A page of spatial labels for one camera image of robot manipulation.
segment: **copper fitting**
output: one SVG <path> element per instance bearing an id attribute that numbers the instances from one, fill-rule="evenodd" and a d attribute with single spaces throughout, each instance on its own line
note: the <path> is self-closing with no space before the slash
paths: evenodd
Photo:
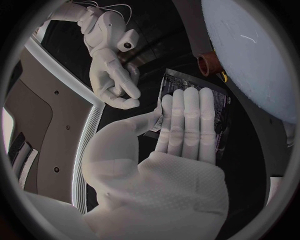
<path id="1" fill-rule="evenodd" d="M 214 51 L 199 54 L 198 66 L 203 74 L 207 77 L 212 74 L 219 74 L 224 71 L 216 53 Z"/>

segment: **gloved hand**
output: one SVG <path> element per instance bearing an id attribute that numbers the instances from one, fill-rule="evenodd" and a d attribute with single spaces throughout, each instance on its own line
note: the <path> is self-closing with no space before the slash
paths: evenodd
<path id="1" fill-rule="evenodd" d="M 137 136 L 161 112 L 156 149 L 138 165 Z M 100 239 L 215 239 L 229 200 L 224 172 L 215 166 L 214 117 L 212 91 L 190 87 L 164 96 L 153 112 L 107 125 L 90 140 L 82 173 L 99 205 L 84 219 Z"/>
<path id="2" fill-rule="evenodd" d="M 129 72 L 122 67 L 117 55 L 110 48 L 94 52 L 89 78 L 95 95 L 114 108 L 138 107 L 138 98 L 141 96 L 137 88 L 140 72 L 132 64 L 129 64 L 127 69 Z M 131 98 L 120 97 L 125 93 Z"/>

